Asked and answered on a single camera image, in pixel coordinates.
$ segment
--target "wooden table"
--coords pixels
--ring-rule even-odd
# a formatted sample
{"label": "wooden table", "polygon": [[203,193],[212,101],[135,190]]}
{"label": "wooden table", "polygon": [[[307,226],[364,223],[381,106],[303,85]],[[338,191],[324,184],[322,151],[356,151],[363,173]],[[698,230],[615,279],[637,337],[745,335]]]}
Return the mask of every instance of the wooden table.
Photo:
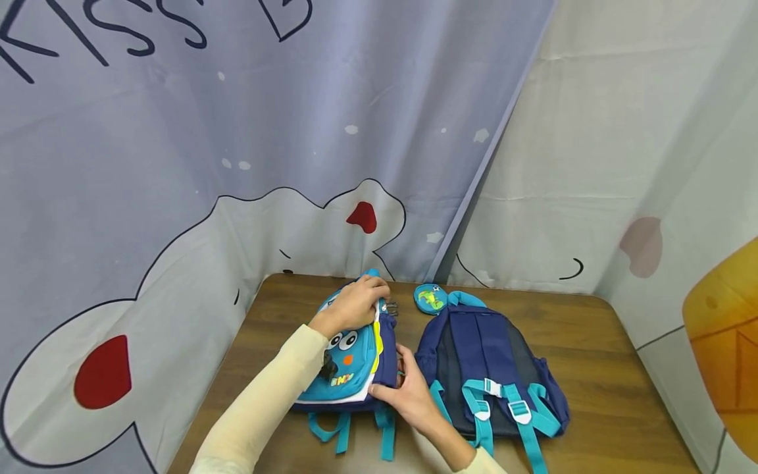
{"label": "wooden table", "polygon": [[[310,320],[339,278],[273,275],[261,286],[193,424],[169,469],[185,474],[202,440],[239,392]],[[430,316],[413,303],[416,285],[391,283],[399,305],[397,340],[418,346]],[[694,474],[697,468],[610,305],[596,297],[523,291],[461,289],[510,317],[535,355],[546,357],[568,398],[566,434],[542,441],[551,474],[645,472]],[[323,417],[327,428],[330,420]],[[322,444],[307,417],[290,413],[274,433],[256,472],[449,472],[426,440],[399,422],[395,461],[380,460],[381,433],[373,416],[353,418],[347,453],[336,440]],[[497,440],[495,457],[509,474],[528,474],[519,441]]]}

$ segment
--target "white plastic buckle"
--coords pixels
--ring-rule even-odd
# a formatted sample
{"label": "white plastic buckle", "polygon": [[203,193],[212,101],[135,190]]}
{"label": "white plastic buckle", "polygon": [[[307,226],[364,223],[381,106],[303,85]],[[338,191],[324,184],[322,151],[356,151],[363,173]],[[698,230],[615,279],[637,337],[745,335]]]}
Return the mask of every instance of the white plastic buckle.
{"label": "white plastic buckle", "polygon": [[487,403],[485,400],[476,400],[477,404],[479,405],[479,411],[474,413],[474,416],[477,417],[477,419],[480,419],[483,422],[486,422],[488,419],[490,419],[490,404]]}
{"label": "white plastic buckle", "polygon": [[[515,413],[514,407],[517,407],[518,414]],[[508,410],[511,411],[511,416],[519,425],[528,425],[531,421],[531,410],[523,400],[508,403]]]}
{"label": "white plastic buckle", "polygon": [[494,397],[502,398],[503,386],[489,378],[484,379],[484,391]]}

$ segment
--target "orange object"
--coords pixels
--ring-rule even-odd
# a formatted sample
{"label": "orange object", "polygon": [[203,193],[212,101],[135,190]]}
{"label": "orange object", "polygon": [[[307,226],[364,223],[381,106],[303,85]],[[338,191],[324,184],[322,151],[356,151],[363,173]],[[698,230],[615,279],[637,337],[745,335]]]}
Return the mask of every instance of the orange object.
{"label": "orange object", "polygon": [[692,288],[682,315],[713,406],[758,463],[758,238]]}

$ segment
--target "green dinosaur graphic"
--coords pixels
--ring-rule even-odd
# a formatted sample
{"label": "green dinosaur graphic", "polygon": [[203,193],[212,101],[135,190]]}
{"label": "green dinosaur graphic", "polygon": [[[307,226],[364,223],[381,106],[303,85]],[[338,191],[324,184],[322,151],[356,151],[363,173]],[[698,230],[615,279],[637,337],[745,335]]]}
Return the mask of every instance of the green dinosaur graphic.
{"label": "green dinosaur graphic", "polygon": [[443,306],[445,306],[444,302],[439,301],[436,297],[434,297],[433,291],[424,290],[418,294],[418,298],[420,300],[426,300],[427,304],[431,306],[435,311],[439,311]]}

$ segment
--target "small cartoon backpack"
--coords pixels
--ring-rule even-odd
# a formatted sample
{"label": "small cartoon backpack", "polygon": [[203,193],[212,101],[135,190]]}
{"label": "small cartoon backpack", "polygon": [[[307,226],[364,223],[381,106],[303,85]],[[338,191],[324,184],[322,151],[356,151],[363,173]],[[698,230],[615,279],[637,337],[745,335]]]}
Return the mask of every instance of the small cartoon backpack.
{"label": "small cartoon backpack", "polygon": [[[366,273],[379,276],[374,269]],[[318,311],[332,304],[341,290],[328,297]],[[321,372],[293,405],[293,410],[309,413],[310,429],[321,441],[325,443],[337,435],[337,454],[347,451],[350,413],[374,412],[377,426],[383,430],[381,458],[386,461],[394,458],[394,412],[385,402],[368,394],[371,384],[396,388],[393,314],[396,315],[396,305],[380,299],[373,324],[334,336],[324,352]],[[324,412],[340,414],[337,427],[331,432],[318,425],[316,415]]]}
{"label": "small cartoon backpack", "polygon": [[435,403],[458,432],[493,454],[493,438],[520,436],[534,474],[547,474],[537,436],[562,435],[569,405],[545,359],[477,297],[435,284],[415,291],[435,315],[415,354]]}

